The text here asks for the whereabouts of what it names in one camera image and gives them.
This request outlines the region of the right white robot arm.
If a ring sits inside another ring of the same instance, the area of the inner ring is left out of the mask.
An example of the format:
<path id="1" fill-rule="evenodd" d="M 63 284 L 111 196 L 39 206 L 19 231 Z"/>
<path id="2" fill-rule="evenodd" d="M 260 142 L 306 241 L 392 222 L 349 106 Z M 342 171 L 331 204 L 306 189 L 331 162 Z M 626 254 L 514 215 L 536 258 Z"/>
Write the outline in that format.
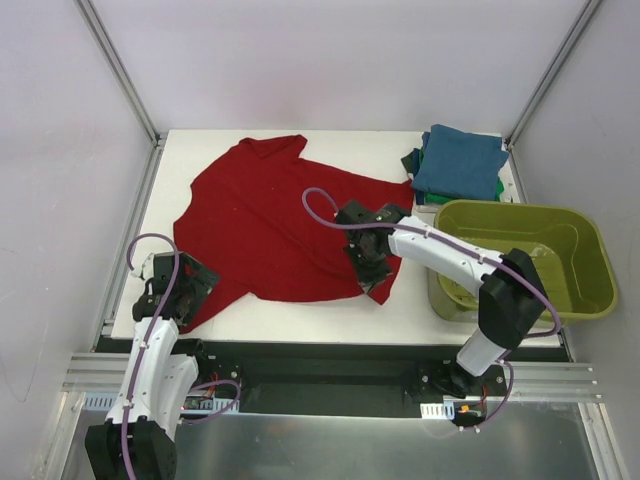
<path id="1" fill-rule="evenodd" d="M 351 201 L 331 225 L 345 233 L 346 253 L 364 290 L 381 285 L 390 276 L 390 258 L 398 257 L 443 275 L 478 300 L 477 328 L 450 369 L 451 385 L 461 394 L 481 388 L 488 368 L 516 350 L 551 309 L 531 257 L 517 248 L 503 254 L 473 245 L 393 204 L 372 212 Z"/>

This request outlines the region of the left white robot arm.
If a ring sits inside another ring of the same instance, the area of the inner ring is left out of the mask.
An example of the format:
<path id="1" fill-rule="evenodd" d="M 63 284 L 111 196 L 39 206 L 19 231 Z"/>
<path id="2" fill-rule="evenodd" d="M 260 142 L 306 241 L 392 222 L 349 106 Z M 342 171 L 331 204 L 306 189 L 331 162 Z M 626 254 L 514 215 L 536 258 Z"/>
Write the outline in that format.
<path id="1" fill-rule="evenodd" d="M 212 367 L 201 341 L 179 337 L 218 283 L 190 255 L 157 254 L 132 307 L 130 358 L 106 420 L 87 431 L 85 449 L 98 479 L 172 479 L 175 433 L 190 389 L 204 387 Z"/>

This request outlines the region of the red t shirt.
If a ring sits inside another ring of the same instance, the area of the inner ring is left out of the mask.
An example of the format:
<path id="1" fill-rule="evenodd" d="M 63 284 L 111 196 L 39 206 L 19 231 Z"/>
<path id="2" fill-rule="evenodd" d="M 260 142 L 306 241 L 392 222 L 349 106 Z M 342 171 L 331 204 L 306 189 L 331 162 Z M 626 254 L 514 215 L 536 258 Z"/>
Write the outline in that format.
<path id="1" fill-rule="evenodd" d="M 302 158 L 302 135 L 245 138 L 192 182 L 189 206 L 173 224 L 178 249 L 220 281 L 184 332 L 189 333 L 247 294 L 262 300 L 319 302 L 363 290 L 344 252 L 345 235 L 315 221 L 311 206 L 332 219 L 330 202 L 356 200 L 376 211 L 387 203 L 410 209 L 412 189 Z"/>

